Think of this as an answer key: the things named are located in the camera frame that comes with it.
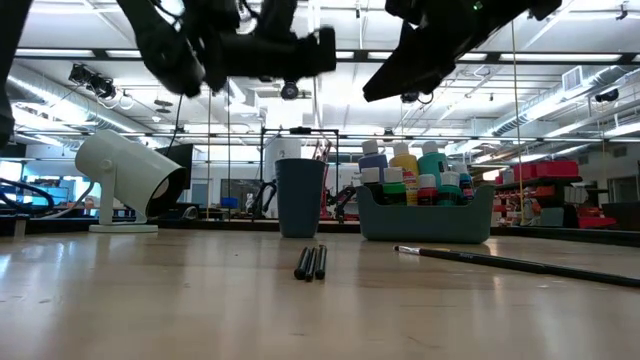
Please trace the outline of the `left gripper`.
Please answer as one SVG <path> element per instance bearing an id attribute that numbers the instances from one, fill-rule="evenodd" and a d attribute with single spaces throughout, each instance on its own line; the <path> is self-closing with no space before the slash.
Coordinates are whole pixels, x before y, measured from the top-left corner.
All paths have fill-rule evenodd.
<path id="1" fill-rule="evenodd" d="M 261 0 L 258 9 L 248 0 L 183 3 L 187 36 L 161 0 L 117 0 L 144 65 L 171 93 L 193 98 L 202 81 L 219 91 L 233 76 L 296 82 L 336 69 L 333 27 L 292 30 L 298 0 Z"/>

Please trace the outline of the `large yellow paint bottle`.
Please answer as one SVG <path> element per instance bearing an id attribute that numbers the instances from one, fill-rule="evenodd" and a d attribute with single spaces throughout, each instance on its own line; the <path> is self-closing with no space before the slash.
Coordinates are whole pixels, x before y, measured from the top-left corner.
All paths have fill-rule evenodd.
<path id="1" fill-rule="evenodd" d="M 409 151 L 407 143 L 397 143 L 393 146 L 393 157 L 389 161 L 391 167 L 402 169 L 403 182 L 406 187 L 407 204 L 418 204 L 417 192 L 419 189 L 418 177 L 420 175 L 417 158 Z"/>

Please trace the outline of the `large turquoise paint bottle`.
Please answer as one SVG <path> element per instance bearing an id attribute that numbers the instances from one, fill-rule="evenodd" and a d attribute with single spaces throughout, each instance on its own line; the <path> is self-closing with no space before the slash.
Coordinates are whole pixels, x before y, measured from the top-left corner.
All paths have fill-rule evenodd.
<path id="1" fill-rule="evenodd" d="M 447 158 L 438 150 L 435 141 L 427 141 L 422 144 L 422 156 L 418 159 L 418 168 L 421 175 L 440 175 L 448 170 Z"/>

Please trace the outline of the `large lavender paint bottle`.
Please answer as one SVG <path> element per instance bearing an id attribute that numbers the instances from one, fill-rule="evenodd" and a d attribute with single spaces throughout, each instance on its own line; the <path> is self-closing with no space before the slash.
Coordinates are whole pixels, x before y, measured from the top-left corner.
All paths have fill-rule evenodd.
<path id="1" fill-rule="evenodd" d="M 377 168 L 381 174 L 384 168 L 388 167 L 388 160 L 385 154 L 379 152 L 376 140 L 366 140 L 361 144 L 363 156 L 358 160 L 359 170 L 365 168 Z"/>

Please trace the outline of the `small green paint bottle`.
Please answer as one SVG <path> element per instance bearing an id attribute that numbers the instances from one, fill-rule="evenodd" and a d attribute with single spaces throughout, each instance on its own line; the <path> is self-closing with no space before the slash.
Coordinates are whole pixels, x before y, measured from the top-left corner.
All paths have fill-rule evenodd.
<path id="1" fill-rule="evenodd" d="M 407 204 L 406 185 L 401 167 L 384 169 L 383 195 L 386 205 Z"/>

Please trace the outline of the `small red paint bottle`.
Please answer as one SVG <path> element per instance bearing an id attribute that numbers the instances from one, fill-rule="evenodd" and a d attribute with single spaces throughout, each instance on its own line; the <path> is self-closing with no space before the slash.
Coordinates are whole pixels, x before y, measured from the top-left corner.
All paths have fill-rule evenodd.
<path id="1" fill-rule="evenodd" d="M 438 187 L 433 174 L 421 174 L 418 177 L 417 205 L 433 206 L 437 204 Z"/>

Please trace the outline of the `small blue paint bottle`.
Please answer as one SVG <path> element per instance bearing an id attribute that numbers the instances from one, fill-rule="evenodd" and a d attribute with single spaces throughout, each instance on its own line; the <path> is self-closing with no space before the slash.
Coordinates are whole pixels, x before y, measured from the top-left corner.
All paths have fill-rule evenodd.
<path id="1" fill-rule="evenodd" d="M 459 174 L 459 187 L 464 201 L 469 202 L 473 200 L 475 192 L 472 177 L 468 172 L 468 167 L 465 164 L 457 164 L 456 172 Z"/>

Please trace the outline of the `small black paint bottle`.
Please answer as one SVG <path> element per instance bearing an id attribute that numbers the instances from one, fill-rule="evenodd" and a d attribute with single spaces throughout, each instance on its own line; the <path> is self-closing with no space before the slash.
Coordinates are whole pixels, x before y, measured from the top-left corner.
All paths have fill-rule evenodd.
<path id="1" fill-rule="evenodd" d="M 379 170 L 379 167 L 363 168 L 361 170 L 360 181 L 364 187 L 370 190 L 374 202 L 378 205 L 382 205 L 384 201 L 384 193 Z"/>

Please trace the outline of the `small teal paint bottle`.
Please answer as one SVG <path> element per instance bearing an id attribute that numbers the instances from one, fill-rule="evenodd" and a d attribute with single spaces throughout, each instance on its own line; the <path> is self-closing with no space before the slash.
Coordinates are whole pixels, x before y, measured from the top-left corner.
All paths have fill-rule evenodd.
<path id="1" fill-rule="evenodd" d="M 437 204 L 439 206 L 456 206 L 460 203 L 462 191 L 460 175 L 457 172 L 446 171 L 440 175 Z"/>

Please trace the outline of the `teal plastic bin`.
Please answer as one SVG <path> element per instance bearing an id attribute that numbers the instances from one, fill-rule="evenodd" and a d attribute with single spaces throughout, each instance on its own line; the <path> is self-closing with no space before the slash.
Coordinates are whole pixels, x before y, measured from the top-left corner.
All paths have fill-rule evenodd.
<path id="1" fill-rule="evenodd" d="M 370 241 L 481 244 L 490 236 L 495 187 L 482 185 L 464 206 L 379 205 L 357 190 L 361 234 Z"/>

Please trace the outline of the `dark blue plastic cup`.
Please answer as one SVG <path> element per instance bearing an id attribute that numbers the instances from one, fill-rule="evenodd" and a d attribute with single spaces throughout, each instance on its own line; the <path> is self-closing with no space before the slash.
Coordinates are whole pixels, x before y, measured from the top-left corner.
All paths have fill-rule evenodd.
<path id="1" fill-rule="evenodd" d="M 277 210 L 281 235 L 313 238 L 320 219 L 325 163 L 305 158 L 275 162 Z"/>

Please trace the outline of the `thin black paintbrush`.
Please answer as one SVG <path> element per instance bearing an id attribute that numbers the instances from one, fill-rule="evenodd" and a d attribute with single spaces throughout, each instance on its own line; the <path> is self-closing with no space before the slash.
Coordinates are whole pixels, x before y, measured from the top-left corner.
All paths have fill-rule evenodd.
<path id="1" fill-rule="evenodd" d="M 640 289 L 640 279 L 621 275 L 469 252 L 449 250 L 445 251 L 400 245 L 394 246 L 393 249 L 399 253 L 412 254 L 422 257 Z"/>

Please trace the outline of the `black monitor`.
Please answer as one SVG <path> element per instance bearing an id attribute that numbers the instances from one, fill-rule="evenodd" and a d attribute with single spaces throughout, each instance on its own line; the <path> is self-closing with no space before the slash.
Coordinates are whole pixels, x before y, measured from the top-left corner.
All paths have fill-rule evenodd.
<path id="1" fill-rule="evenodd" d="M 162 194 L 155 193 L 149 203 L 150 217 L 161 216 L 168 212 L 178 201 L 184 190 L 191 186 L 191 170 L 193 163 L 193 144 L 172 145 L 171 147 L 156 149 L 156 152 L 176 163 L 181 170 L 172 172 L 159 189 Z"/>

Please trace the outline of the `white tank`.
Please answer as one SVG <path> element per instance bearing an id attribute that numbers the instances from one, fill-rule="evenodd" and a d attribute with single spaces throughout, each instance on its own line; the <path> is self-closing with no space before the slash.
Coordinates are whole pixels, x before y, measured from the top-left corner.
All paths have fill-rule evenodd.
<path id="1" fill-rule="evenodd" d="M 275 162 L 283 158 L 301 157 L 301 140 L 295 138 L 277 137 L 265 143 L 263 180 L 271 182 L 275 179 Z M 276 219 L 278 217 L 277 197 L 275 196 L 270 204 L 269 210 L 265 213 L 266 218 Z"/>

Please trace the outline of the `lit computer screen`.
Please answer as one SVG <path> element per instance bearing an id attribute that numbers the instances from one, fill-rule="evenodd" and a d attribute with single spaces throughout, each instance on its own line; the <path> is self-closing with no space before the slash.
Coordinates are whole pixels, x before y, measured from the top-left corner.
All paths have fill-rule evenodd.
<path id="1" fill-rule="evenodd" d="M 73 195 L 74 183 L 63 180 L 59 176 L 28 175 L 23 177 L 23 181 L 47 193 L 53 199 L 55 205 L 68 202 Z M 44 196 L 31 190 L 22 192 L 22 200 L 39 206 L 48 204 Z"/>

